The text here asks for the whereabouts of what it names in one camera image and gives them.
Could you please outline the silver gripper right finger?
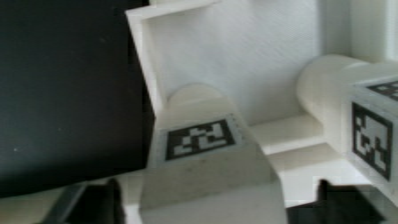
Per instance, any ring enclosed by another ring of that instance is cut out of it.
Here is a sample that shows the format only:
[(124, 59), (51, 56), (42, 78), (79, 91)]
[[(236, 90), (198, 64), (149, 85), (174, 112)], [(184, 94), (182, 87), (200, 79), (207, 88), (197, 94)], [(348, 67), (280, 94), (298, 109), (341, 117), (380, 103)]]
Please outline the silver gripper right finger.
[(387, 220), (353, 185), (321, 179), (316, 200), (285, 209), (287, 224), (381, 224)]

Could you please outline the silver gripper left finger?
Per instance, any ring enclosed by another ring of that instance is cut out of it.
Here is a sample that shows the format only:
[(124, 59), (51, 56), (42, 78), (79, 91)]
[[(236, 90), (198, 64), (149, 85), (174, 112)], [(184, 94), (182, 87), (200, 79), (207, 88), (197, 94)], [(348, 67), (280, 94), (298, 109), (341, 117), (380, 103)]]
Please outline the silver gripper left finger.
[(65, 188), (38, 224), (124, 224), (120, 186), (78, 184)]

